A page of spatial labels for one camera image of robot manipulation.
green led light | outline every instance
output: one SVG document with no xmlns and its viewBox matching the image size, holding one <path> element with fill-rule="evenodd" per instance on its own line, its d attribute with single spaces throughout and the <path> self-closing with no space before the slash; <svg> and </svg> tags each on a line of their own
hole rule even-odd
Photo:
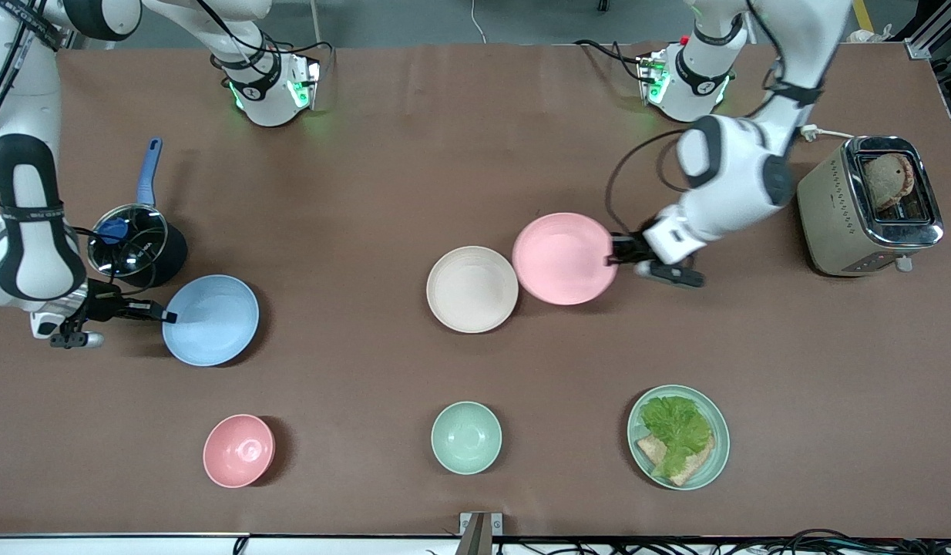
<svg viewBox="0 0 951 555">
<path fill-rule="evenodd" d="M 670 85 L 670 73 L 662 70 L 656 81 L 650 85 L 650 94 L 648 95 L 650 101 L 654 104 L 660 104 L 668 85 Z"/>
<path fill-rule="evenodd" d="M 294 97 L 294 104 L 298 108 L 306 108 L 310 104 L 309 99 L 307 99 L 307 87 L 301 85 L 300 83 L 287 82 L 287 88 L 291 92 L 292 97 Z"/>
<path fill-rule="evenodd" d="M 233 86 L 231 81 L 229 81 L 229 90 L 232 91 L 232 96 L 236 98 L 236 108 L 245 109 L 243 108 L 243 101 L 239 98 L 239 93 L 236 92 L 236 87 Z"/>
</svg>

sandwich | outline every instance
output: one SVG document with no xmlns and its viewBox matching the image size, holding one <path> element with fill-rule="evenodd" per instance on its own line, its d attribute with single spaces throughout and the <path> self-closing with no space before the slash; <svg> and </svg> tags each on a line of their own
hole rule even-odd
<svg viewBox="0 0 951 555">
<path fill-rule="evenodd" d="M 654 464 L 653 475 L 683 486 L 708 461 L 715 436 L 694 401 L 685 397 L 651 399 L 640 410 L 650 431 L 637 447 Z"/>
</svg>

blue pot handle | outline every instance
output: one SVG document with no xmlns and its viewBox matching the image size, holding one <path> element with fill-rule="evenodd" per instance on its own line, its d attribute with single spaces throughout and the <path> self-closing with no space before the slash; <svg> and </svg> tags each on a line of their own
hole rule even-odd
<svg viewBox="0 0 951 555">
<path fill-rule="evenodd" d="M 140 167 L 140 179 L 136 183 L 136 202 L 138 204 L 155 204 L 154 175 L 157 173 L 157 163 L 161 159 L 161 148 L 164 141 L 161 137 L 154 137 L 147 144 L 147 153 L 143 155 L 143 166 Z"/>
</svg>

saucepan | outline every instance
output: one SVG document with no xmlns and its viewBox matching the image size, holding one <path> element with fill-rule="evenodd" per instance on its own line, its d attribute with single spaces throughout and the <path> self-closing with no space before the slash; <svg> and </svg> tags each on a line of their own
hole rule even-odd
<svg viewBox="0 0 951 555">
<path fill-rule="evenodd" d="M 113 208 L 95 225 L 102 240 L 89 239 L 89 261 L 99 273 L 135 288 L 158 287 L 175 277 L 187 259 L 184 235 L 155 205 L 154 176 L 164 141 L 154 137 L 136 184 L 136 203 Z"/>
</svg>

white electrical cord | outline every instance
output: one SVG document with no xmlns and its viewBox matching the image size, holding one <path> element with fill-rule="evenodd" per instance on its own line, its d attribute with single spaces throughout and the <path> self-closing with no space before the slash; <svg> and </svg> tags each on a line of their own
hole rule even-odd
<svg viewBox="0 0 951 555">
<path fill-rule="evenodd" d="M 482 32 L 482 27 L 479 27 L 479 22 L 476 21 L 476 0 L 472 0 L 472 22 L 475 24 L 475 28 L 479 30 L 479 34 L 482 35 L 482 43 L 486 44 L 486 33 Z"/>
<path fill-rule="evenodd" d="M 318 3 L 311 0 L 311 21 L 314 25 L 314 42 L 321 42 L 321 29 L 318 28 Z"/>
<path fill-rule="evenodd" d="M 801 127 L 801 136 L 804 137 L 804 140 L 807 142 L 814 142 L 818 136 L 832 136 L 839 138 L 855 138 L 855 136 L 850 136 L 848 133 L 840 133 L 839 131 L 830 131 L 827 129 L 820 129 L 814 124 L 807 124 L 807 126 Z"/>
</svg>

